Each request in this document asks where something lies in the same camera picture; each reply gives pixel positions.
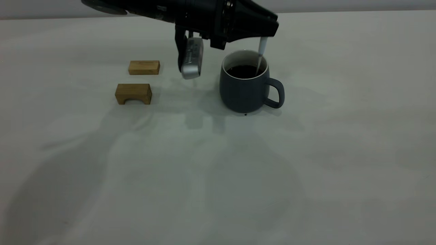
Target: rectangular wooden block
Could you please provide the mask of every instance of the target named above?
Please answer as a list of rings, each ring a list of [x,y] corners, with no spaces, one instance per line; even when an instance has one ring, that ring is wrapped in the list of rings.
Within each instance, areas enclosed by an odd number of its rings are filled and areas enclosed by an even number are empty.
[[[160,70],[159,61],[131,61],[130,75],[157,75]]]
[[[152,96],[150,84],[118,84],[115,92],[116,100],[120,105],[124,105],[128,99],[141,100],[149,105]]]

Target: mug handle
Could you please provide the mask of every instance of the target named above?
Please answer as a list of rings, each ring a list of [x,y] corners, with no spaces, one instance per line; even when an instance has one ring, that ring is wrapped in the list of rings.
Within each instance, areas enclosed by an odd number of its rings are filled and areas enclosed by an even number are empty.
[[[285,102],[285,89],[283,88],[283,84],[280,81],[277,81],[273,78],[269,78],[266,81],[267,85],[273,86],[277,89],[279,92],[279,102],[275,102],[273,100],[270,100],[269,98],[266,98],[265,105],[273,108],[280,108],[282,107],[283,103]]]

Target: white table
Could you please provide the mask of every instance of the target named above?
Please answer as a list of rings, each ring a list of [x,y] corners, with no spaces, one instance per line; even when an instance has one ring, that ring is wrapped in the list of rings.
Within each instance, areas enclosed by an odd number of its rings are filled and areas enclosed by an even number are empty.
[[[285,105],[247,116],[216,85],[258,38],[205,41],[185,81],[169,23],[0,21],[0,244],[436,244],[436,12],[279,21]],[[152,105],[118,105],[118,83]]]

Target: arch-shaped wooden block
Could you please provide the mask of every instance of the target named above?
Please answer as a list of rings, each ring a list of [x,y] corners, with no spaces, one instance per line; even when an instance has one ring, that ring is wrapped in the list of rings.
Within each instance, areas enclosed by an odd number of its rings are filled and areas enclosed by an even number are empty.
[[[124,105],[128,99],[141,100],[149,105],[152,96],[150,84],[118,84],[115,92],[116,100],[120,105]]]

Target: white stick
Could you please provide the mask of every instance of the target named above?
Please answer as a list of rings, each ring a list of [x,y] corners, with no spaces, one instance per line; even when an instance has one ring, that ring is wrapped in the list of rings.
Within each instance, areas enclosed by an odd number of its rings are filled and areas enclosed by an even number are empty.
[[[259,60],[257,61],[256,76],[259,73],[260,63],[262,62],[262,56],[265,53],[266,41],[267,40],[268,40],[268,37],[261,37],[260,38],[260,43],[259,43]]]

